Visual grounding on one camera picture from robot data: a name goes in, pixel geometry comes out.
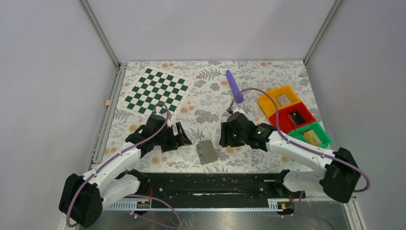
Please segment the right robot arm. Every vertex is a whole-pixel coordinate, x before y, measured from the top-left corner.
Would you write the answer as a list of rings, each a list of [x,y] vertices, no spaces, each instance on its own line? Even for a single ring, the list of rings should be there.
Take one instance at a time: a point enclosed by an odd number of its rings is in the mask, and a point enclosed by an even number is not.
[[[348,203],[361,177],[352,153],[339,148],[324,149],[289,137],[276,127],[260,123],[255,125],[243,113],[233,113],[221,123],[220,146],[248,145],[287,156],[311,169],[310,172],[285,172],[275,183],[275,193],[287,197],[292,192],[323,192],[331,199]]]

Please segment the grey card holder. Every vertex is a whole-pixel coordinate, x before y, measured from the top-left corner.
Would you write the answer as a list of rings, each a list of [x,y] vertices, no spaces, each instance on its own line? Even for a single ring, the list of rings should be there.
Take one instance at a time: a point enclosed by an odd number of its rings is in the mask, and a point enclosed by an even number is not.
[[[202,165],[218,160],[218,155],[211,140],[199,141],[198,144],[196,144],[196,151],[200,160],[200,164]]]

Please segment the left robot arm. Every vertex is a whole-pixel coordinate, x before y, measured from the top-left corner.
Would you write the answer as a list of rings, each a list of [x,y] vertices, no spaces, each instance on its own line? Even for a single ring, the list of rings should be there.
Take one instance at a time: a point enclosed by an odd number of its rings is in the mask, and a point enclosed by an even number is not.
[[[168,117],[152,114],[146,124],[130,134],[118,151],[82,175],[71,174],[65,181],[58,209],[66,215],[68,227],[91,226],[104,208],[132,194],[152,195],[150,178],[126,168],[144,157],[154,147],[162,152],[192,144],[180,122],[174,134]]]

